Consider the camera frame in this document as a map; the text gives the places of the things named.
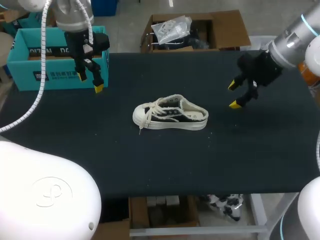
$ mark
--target white cable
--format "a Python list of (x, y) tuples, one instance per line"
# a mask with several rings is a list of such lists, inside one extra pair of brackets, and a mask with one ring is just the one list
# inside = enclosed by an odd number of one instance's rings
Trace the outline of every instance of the white cable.
[(47, 0), (45, 3), (45, 6), (43, 8), (42, 12), (42, 20), (41, 20), (41, 82), (40, 82), (40, 88), (38, 95), (36, 96), (36, 99), (32, 106), (29, 108), (29, 110), (18, 120), (14, 121), (13, 123), (10, 123), (7, 126), (0, 128), (0, 133), (3, 133), (9, 129), (12, 129), (13, 127), (17, 126), (18, 124), (22, 123), (24, 120), (29, 117), (33, 111), (38, 106), (41, 97), (44, 93), (45, 89), (45, 83), (46, 83), (46, 22), (47, 22), (47, 13), (49, 6), (51, 4), (52, 0)]
[(318, 139), (316, 141), (315, 155), (316, 155), (316, 161), (318, 162), (318, 167), (320, 170), (320, 132), (318, 135)]
[(81, 12), (83, 13), (83, 16), (86, 20), (86, 24), (88, 25), (88, 30), (89, 30), (89, 43), (91, 45), (94, 44), (94, 34), (92, 31), (92, 25), (91, 25), (91, 21), (90, 18), (88, 16), (88, 13), (84, 7), (84, 5), (80, 2), (80, 0), (75, 0), (76, 4), (78, 5), (79, 9), (81, 10)]

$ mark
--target sneaker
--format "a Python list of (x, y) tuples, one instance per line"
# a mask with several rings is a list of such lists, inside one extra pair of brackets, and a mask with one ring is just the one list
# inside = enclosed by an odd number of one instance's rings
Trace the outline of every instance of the sneaker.
[(182, 95), (159, 98), (135, 108), (132, 119), (141, 129), (201, 130), (207, 125), (209, 113)]

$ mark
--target plastic bag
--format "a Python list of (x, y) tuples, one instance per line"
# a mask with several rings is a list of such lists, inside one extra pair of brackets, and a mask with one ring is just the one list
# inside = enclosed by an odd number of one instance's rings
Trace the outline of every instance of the plastic bag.
[(188, 36), (192, 20), (180, 16), (172, 20), (152, 25), (152, 29), (160, 45)]

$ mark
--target blue bin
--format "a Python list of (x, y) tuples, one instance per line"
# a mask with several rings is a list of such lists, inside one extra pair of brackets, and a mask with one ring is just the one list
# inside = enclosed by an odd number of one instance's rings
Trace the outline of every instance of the blue bin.
[[(104, 26), (94, 26), (96, 33), (106, 33)], [(57, 27), (46, 29), (47, 51), (50, 48), (58, 48), (63, 53), (68, 49), (64, 32)], [(11, 72), (12, 78), (20, 91), (37, 91), (41, 80), (41, 61), (30, 60), (30, 53), (41, 47), (41, 29), (26, 28), (19, 29), (15, 36), (14, 48), (10, 51), (7, 66)], [(100, 65), (101, 77), (104, 79), (104, 87), (108, 86), (108, 61), (109, 50), (102, 52), (101, 57), (93, 59)], [(75, 61), (72, 58), (47, 59), (46, 60), (46, 82), (45, 90), (58, 89), (88, 89), (94, 88), (92, 83), (93, 74), (86, 70), (87, 80), (81, 82), (75, 71)]]
[(95, 17), (114, 16), (117, 11), (118, 0), (91, 0)]

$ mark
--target teal cardboard box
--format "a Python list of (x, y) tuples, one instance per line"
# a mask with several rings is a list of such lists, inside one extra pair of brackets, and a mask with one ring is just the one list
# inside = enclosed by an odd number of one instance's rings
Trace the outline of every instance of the teal cardboard box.
[[(96, 33), (106, 33), (104, 26), (94, 26)], [(7, 66), (19, 91), (37, 91), (41, 81), (41, 60), (31, 60), (40, 53), (41, 29), (19, 29), (15, 36), (15, 44), (7, 59)], [(46, 29), (46, 52), (52, 55), (53, 52), (60, 55), (68, 55), (68, 48), (64, 32), (59, 28)], [(101, 57), (93, 58), (100, 65), (101, 77), (104, 80), (104, 87), (108, 86), (109, 78), (109, 50), (103, 51)], [(94, 88), (92, 83), (93, 74), (86, 70), (87, 80), (81, 82), (75, 71), (75, 61), (69, 57), (49, 57), (46, 60), (45, 90), (58, 89), (89, 89)]]

